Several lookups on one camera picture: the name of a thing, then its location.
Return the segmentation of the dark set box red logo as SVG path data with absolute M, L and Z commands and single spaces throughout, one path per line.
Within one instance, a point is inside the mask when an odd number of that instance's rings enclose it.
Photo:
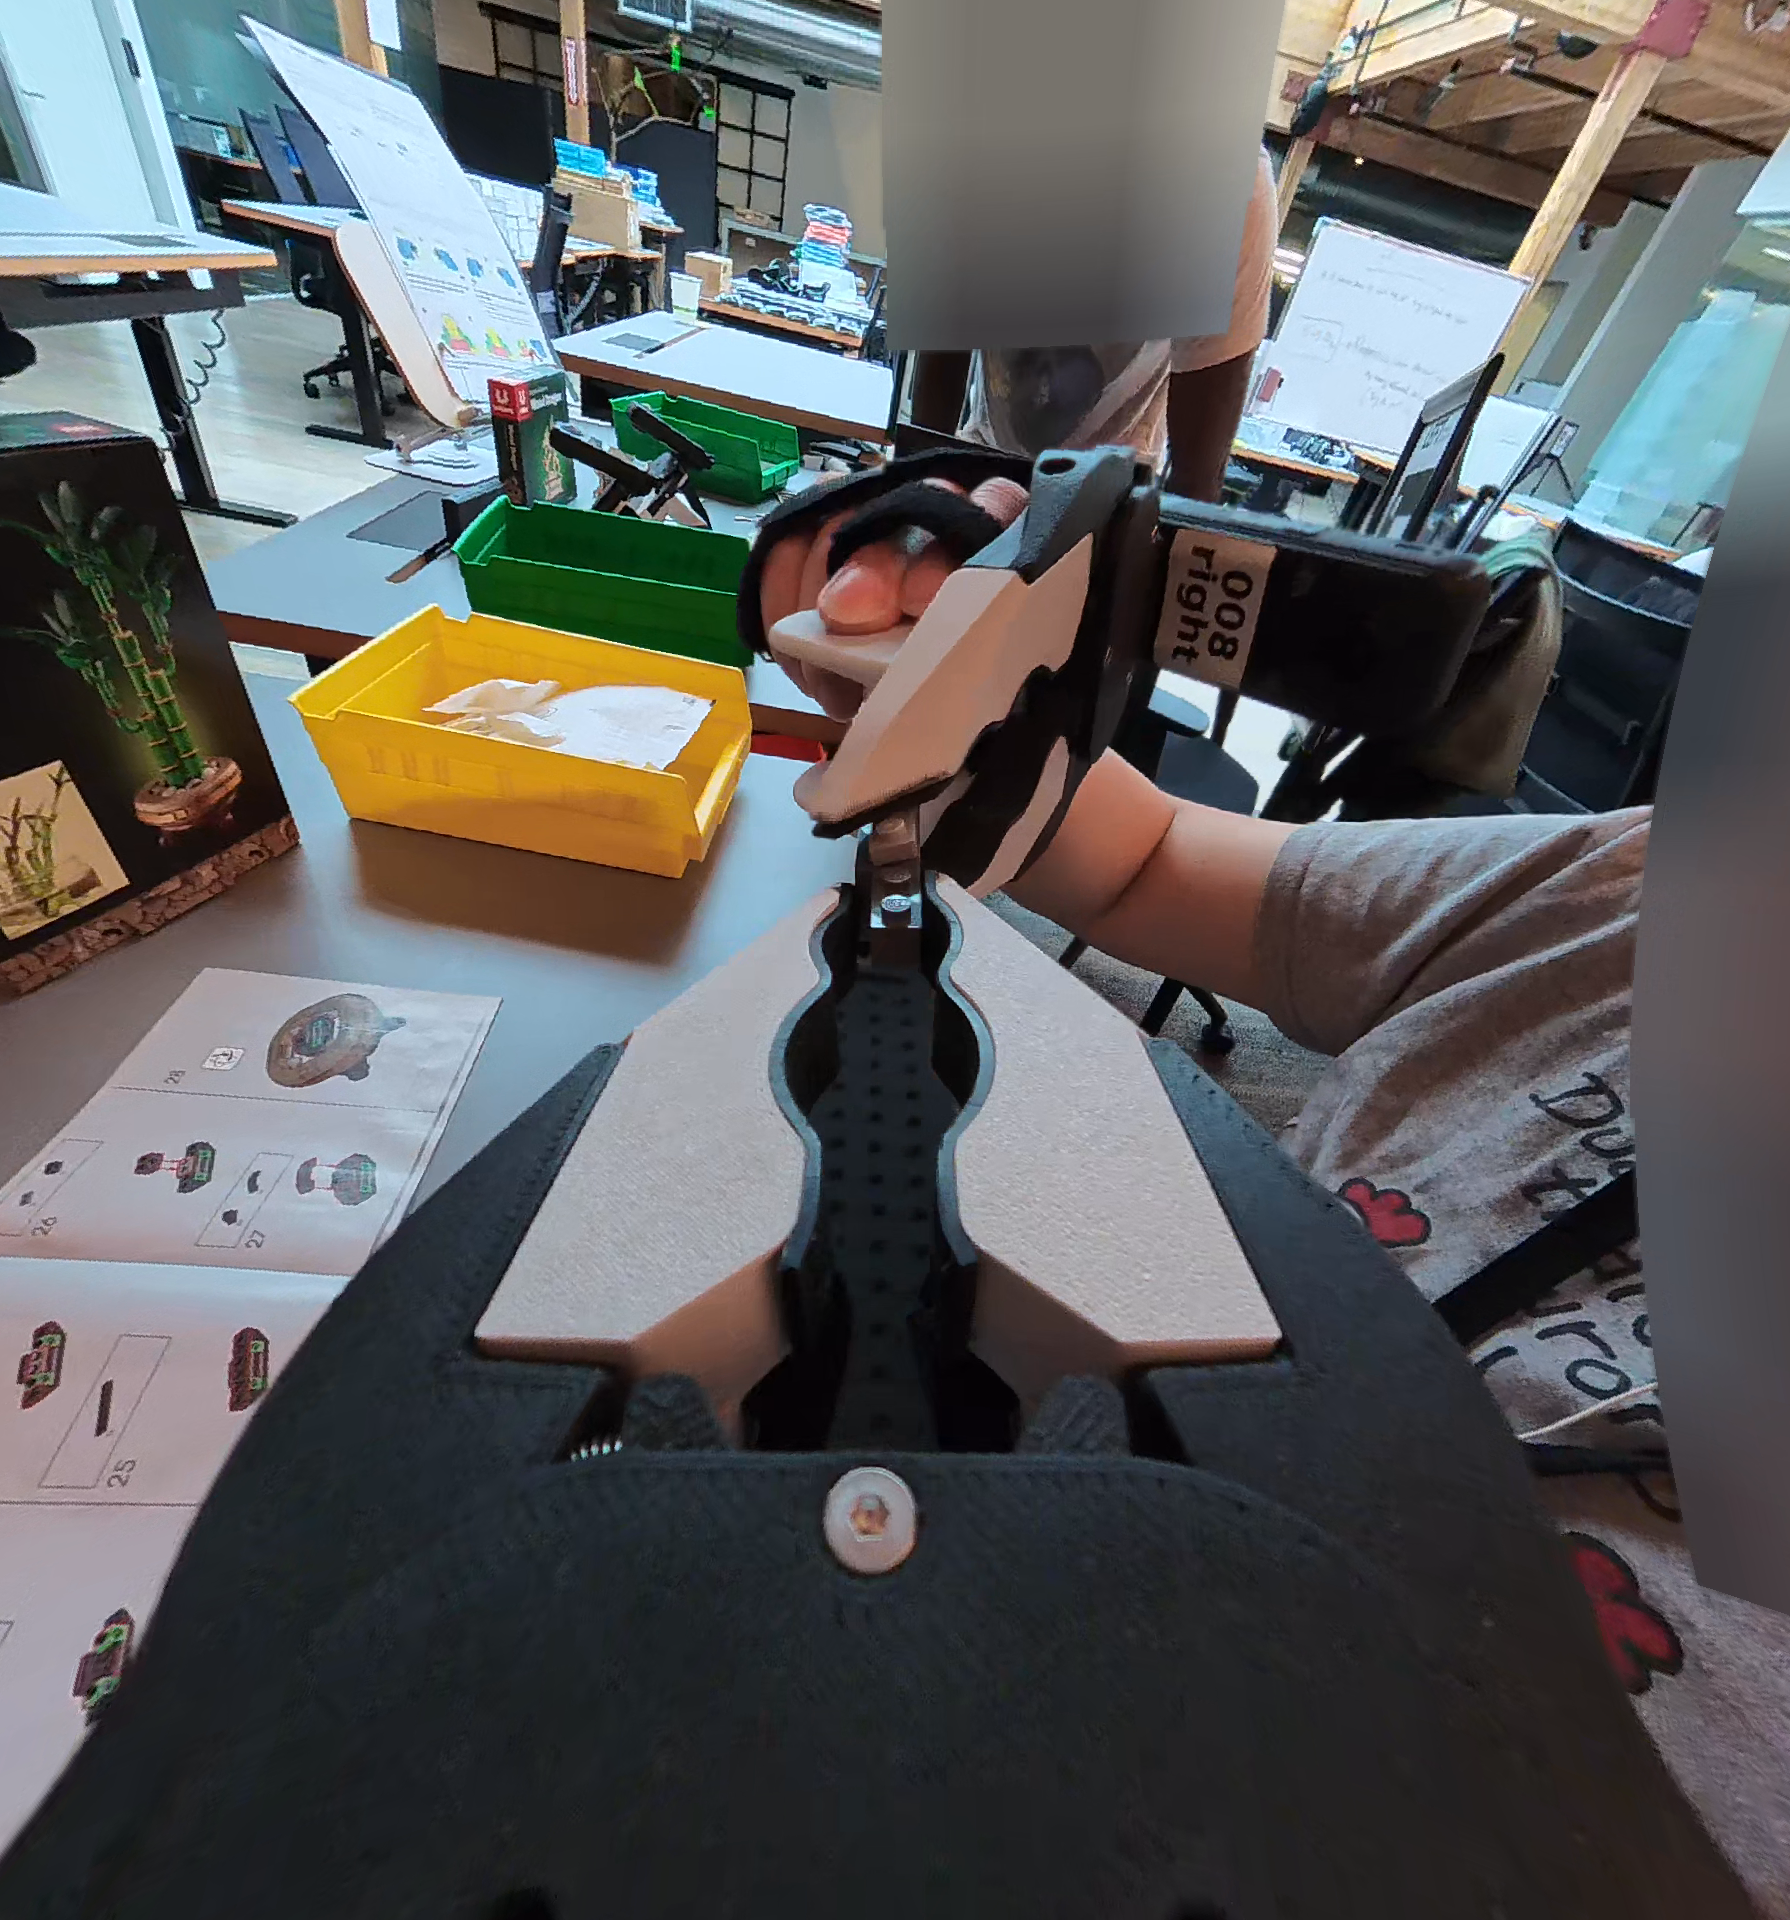
M 500 490 L 514 508 L 566 506 L 576 497 L 571 463 L 551 444 L 566 425 L 563 372 L 490 376 L 484 383 L 494 435 Z

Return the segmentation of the white board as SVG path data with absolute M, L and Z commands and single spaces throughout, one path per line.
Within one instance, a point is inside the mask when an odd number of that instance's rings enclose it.
M 1393 454 L 1421 403 L 1483 367 L 1527 280 L 1320 219 L 1256 374 L 1259 416 Z

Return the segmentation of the person's right forearm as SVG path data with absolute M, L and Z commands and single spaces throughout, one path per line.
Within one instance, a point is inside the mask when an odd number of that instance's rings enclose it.
M 1259 924 L 1284 843 L 1329 837 L 1174 800 L 1107 751 L 1006 895 L 1127 966 L 1291 1010 L 1259 963 Z

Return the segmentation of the dark grey brick assembly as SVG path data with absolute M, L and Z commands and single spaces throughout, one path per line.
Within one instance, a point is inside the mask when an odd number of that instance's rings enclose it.
M 924 963 L 927 872 L 919 809 L 875 819 L 858 838 L 858 966 L 884 979 L 917 979 Z

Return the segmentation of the instruction booklet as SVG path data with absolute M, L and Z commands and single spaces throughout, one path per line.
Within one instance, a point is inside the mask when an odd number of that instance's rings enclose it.
M 205 970 L 0 1186 L 0 1725 L 81 1734 L 283 1362 L 409 1209 L 500 999 Z

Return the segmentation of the small wooden document stand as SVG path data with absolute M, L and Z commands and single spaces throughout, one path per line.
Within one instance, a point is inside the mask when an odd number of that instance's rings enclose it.
M 250 16 L 241 25 L 358 200 L 334 257 L 425 416 L 480 425 L 493 382 L 559 379 L 526 266 L 420 100 Z

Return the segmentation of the white paper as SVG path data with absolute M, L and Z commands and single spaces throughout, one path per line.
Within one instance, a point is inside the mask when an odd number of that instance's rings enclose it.
M 448 732 L 559 746 L 563 730 L 551 707 L 560 694 L 555 682 L 493 678 L 438 699 L 423 710 L 423 718 Z
M 563 757 L 668 773 L 714 707 L 681 689 L 612 684 L 555 690 L 521 718 L 537 744 Z

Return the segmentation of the grey table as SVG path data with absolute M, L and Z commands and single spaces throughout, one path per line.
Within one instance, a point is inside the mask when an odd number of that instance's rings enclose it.
M 625 391 L 721 403 L 823 437 L 891 440 L 894 374 L 832 350 L 668 312 L 552 340 L 560 367 Z

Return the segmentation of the person's right hand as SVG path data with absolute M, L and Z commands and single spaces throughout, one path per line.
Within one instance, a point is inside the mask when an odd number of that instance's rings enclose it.
M 950 480 L 931 486 L 973 504 L 995 528 L 1012 524 L 1026 508 L 1026 486 L 1006 475 L 992 475 L 965 490 Z M 823 627 L 834 641 L 875 638 L 903 621 L 924 616 L 945 579 L 957 569 L 955 553 L 940 539 L 921 528 L 900 527 L 894 534 L 870 542 L 832 561 L 834 528 L 856 515 L 858 508 L 827 508 L 825 515 L 802 515 L 764 553 L 755 584 L 755 632 L 766 641 L 785 618 L 816 612 Z M 820 664 L 805 664 L 768 652 L 805 696 L 809 696 L 832 721 L 851 721 L 863 701 L 863 687 L 847 675 L 825 671 Z

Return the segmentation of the spare black gripper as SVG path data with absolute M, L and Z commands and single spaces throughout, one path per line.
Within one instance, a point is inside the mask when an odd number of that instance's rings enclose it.
M 697 492 L 697 478 L 715 468 L 715 454 L 651 412 L 641 398 L 626 409 L 634 430 L 660 447 L 655 463 L 639 463 L 618 447 L 609 449 L 555 423 L 545 430 L 551 452 L 593 471 L 602 486 L 590 508 L 603 515 L 629 515 L 646 524 L 670 522 L 708 530 L 710 522 Z

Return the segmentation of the black perforated mat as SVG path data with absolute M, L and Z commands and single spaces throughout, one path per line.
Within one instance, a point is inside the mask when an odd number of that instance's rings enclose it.
M 955 1414 L 969 1277 L 942 1228 L 942 1143 L 959 1103 L 934 1066 L 934 988 L 858 972 L 837 1004 L 837 1074 L 815 1103 L 815 1248 L 844 1319 L 825 1449 L 858 1461 L 936 1454 Z

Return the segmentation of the green plastic bin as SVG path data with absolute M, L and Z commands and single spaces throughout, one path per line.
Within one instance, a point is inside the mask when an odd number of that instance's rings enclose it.
M 637 428 L 637 409 L 714 454 L 714 464 L 695 473 L 697 492 L 755 506 L 781 492 L 799 473 L 802 447 L 792 425 L 655 391 L 612 398 L 617 444 L 634 463 L 651 464 L 668 458 L 668 443 Z
M 747 669 L 738 579 L 747 542 L 681 524 L 496 496 L 451 546 L 469 608 L 537 626 Z

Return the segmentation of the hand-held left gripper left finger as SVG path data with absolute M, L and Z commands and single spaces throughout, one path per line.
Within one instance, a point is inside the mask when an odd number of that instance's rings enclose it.
M 808 1149 L 768 1080 L 816 991 L 825 886 L 626 1040 L 474 1325 L 484 1356 L 689 1377 L 725 1438 L 790 1351 Z

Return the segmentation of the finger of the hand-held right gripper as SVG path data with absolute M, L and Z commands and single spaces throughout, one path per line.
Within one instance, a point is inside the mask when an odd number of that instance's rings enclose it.
M 997 895 L 1050 845 L 1092 764 L 1096 694 L 1036 669 L 942 796 L 919 809 L 921 870 Z
M 1094 690 L 1083 647 L 1094 539 L 1054 561 L 1030 556 L 1027 542 L 1000 550 L 1000 560 L 957 567 L 921 618 L 875 638 L 834 641 L 809 612 L 809 664 L 863 687 L 847 732 L 809 774 L 820 834 L 842 837 L 942 796 L 1036 669 Z

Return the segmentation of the black bamboo set box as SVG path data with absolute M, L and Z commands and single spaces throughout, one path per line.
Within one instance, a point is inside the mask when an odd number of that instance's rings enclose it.
M 0 988 L 145 939 L 297 843 L 155 444 L 0 415 Z

